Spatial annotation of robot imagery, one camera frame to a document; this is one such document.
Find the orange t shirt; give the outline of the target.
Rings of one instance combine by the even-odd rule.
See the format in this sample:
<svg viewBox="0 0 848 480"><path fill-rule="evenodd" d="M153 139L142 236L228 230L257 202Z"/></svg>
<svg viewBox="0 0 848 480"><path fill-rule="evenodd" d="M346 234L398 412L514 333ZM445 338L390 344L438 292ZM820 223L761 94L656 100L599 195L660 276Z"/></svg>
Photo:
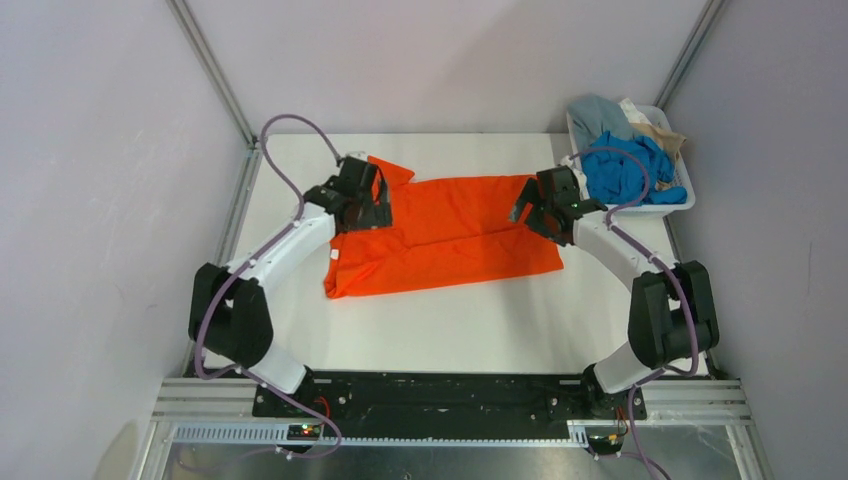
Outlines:
<svg viewBox="0 0 848 480"><path fill-rule="evenodd" d="M392 224L340 233L324 278L329 299L375 296L540 275L563 269L556 244L509 214L527 175L418 181L368 157L388 184Z"/></svg>

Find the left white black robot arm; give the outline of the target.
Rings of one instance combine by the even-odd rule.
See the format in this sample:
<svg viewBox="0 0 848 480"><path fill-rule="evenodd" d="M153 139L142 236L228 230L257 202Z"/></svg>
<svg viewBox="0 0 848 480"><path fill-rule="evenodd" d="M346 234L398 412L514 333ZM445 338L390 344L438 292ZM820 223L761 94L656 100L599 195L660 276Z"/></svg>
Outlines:
<svg viewBox="0 0 848 480"><path fill-rule="evenodd" d="M194 277L188 334L200 360L205 351L233 370L277 389L292 416L314 406L312 371L274 339L270 298L314 251L342 233L391 226L389 186L373 160L345 156L324 183L301 194L292 219L257 249L224 265L206 263Z"/></svg>

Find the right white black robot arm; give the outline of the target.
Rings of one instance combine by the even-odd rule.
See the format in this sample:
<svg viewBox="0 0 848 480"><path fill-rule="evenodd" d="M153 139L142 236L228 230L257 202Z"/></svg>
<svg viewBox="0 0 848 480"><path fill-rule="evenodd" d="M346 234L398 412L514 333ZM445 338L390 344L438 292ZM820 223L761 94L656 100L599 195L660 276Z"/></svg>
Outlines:
<svg viewBox="0 0 848 480"><path fill-rule="evenodd" d="M674 263L651 250L602 202L583 196L567 166L542 170L521 189L510 220L560 246L588 253L628 290L625 343L584 373L584 410L598 418L621 403L622 391L666 371L692 376L720 333L709 273L698 261Z"/></svg>

